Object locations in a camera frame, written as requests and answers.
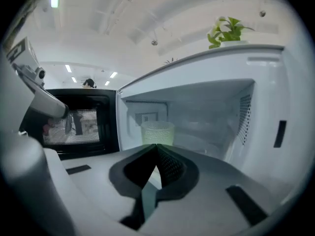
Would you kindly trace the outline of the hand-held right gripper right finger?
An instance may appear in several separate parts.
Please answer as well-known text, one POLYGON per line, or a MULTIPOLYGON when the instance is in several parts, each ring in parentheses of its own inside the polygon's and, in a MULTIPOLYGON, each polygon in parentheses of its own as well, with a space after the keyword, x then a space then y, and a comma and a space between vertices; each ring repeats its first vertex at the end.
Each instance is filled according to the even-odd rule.
POLYGON ((232 165, 166 145, 157 152, 162 188, 145 236, 263 235, 273 226, 281 202, 232 165))

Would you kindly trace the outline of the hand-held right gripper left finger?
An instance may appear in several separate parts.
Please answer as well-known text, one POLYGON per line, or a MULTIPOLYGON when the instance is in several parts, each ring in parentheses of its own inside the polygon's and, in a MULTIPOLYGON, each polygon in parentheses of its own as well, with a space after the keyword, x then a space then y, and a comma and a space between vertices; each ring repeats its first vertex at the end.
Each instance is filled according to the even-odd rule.
POLYGON ((75 236, 143 236, 120 221, 131 215, 136 200, 118 193, 109 178, 110 168, 149 145, 111 154, 61 161, 45 149, 49 173, 71 222, 75 236))

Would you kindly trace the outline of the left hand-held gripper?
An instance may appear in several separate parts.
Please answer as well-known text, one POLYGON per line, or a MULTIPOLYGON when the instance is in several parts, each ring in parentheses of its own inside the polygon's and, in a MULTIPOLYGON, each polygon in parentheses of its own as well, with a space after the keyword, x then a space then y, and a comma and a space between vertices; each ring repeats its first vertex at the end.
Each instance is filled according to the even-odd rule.
POLYGON ((7 54, 17 75, 34 94, 30 108, 51 118, 66 118, 69 108, 44 89, 46 71, 40 66, 27 37, 18 42, 7 54))

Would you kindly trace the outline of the white microwave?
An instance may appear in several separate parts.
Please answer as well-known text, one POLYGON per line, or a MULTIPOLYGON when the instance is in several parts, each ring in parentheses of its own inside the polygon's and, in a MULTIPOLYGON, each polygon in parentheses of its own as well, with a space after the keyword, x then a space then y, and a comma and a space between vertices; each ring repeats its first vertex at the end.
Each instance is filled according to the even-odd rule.
MULTIPOLYGON (((64 161, 142 146, 143 122, 170 122, 171 147, 232 165, 284 204, 302 193, 314 164, 314 64, 303 52, 276 45, 211 49, 119 90, 47 90, 68 106, 67 117, 29 108, 20 131, 64 161)), ((110 168, 120 195, 137 201, 147 182, 162 188, 159 144, 148 145, 110 168)))

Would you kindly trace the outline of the white-flowered potted plant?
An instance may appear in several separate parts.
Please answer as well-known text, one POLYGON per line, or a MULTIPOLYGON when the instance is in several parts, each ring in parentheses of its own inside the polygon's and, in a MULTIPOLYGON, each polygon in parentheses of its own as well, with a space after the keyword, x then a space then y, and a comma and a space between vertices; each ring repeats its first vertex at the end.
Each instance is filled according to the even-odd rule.
POLYGON ((241 43, 243 30, 254 31, 253 28, 244 26, 241 20, 232 17, 219 17, 207 33, 207 40, 210 43, 208 49, 222 47, 225 43, 241 43))

